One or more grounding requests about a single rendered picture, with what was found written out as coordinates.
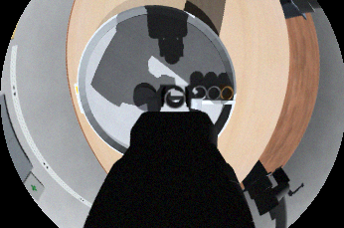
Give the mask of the bronze cylinder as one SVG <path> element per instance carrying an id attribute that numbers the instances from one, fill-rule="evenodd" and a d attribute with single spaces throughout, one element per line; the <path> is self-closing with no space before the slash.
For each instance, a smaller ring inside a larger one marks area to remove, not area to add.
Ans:
<path id="1" fill-rule="evenodd" d="M 225 86 L 225 84 L 221 84 L 219 86 L 220 90 L 221 90 L 221 94 L 220 94 L 220 98 L 221 99 L 224 99 L 224 100 L 228 100 L 228 99 L 231 99 L 232 98 L 232 95 L 233 95 L 233 88 L 232 87 L 229 87 L 229 86 Z M 223 90 L 225 88 L 228 88 L 228 91 L 227 91 L 227 94 L 226 95 L 223 95 Z"/>

